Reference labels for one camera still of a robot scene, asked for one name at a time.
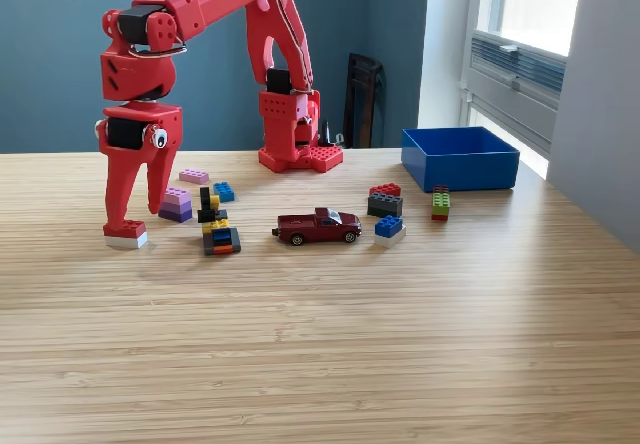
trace window frame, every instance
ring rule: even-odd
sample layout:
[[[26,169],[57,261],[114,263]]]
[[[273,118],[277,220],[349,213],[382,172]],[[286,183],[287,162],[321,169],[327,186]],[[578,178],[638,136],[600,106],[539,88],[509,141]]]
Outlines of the window frame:
[[[489,29],[497,31],[504,10],[504,0],[490,0]],[[525,43],[504,38],[491,32],[477,30],[481,0],[469,0],[467,34],[460,89],[463,105],[459,125],[469,126],[470,112],[476,108],[491,115],[505,130],[548,156],[558,111],[560,93],[534,82],[521,79],[488,61],[474,59],[474,38],[497,44],[504,52],[526,52],[541,60],[565,67],[567,57],[539,49]]]

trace window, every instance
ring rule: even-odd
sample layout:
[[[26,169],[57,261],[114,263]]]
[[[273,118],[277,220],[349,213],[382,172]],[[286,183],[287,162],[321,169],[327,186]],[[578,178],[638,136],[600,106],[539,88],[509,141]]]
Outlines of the window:
[[[334,221],[336,221],[335,223],[342,224],[342,219],[340,219],[340,214],[338,214],[333,209],[327,209],[327,212],[329,213],[329,217]]]
[[[476,29],[569,55],[578,0],[481,0]]]
[[[460,125],[472,110],[543,156],[553,129],[578,0],[470,0]]]

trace window blind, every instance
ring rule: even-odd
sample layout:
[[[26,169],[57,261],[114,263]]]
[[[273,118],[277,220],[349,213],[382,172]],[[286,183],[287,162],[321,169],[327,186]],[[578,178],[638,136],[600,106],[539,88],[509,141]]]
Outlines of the window blind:
[[[504,50],[500,44],[476,36],[471,40],[472,62],[491,64],[519,79],[560,94],[565,64],[526,49],[514,48],[512,51]]]

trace toy car wheel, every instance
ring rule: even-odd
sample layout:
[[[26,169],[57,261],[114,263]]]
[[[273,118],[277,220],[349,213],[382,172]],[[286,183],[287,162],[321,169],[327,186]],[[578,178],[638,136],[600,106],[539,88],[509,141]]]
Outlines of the toy car wheel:
[[[349,244],[351,244],[352,242],[355,242],[356,240],[356,233],[355,232],[347,232],[344,235],[344,242],[348,242]]]
[[[291,244],[294,246],[301,246],[304,243],[304,237],[302,234],[294,234],[291,236]]]

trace blue wall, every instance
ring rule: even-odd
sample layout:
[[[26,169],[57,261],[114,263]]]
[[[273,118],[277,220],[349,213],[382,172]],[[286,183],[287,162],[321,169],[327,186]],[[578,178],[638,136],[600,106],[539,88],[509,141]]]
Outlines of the blue wall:
[[[418,125],[427,0],[368,0],[367,52],[386,77],[384,145],[400,147]]]
[[[103,101],[100,20],[131,0],[0,0],[4,38],[0,152],[96,151]],[[341,130],[347,58],[380,60],[388,79],[387,145],[417,123],[426,0],[296,0],[308,34],[322,114]],[[421,16],[411,22],[409,16]],[[165,102],[184,109],[183,150],[256,149],[262,120],[246,51],[244,11],[212,26],[175,58],[178,81]]]

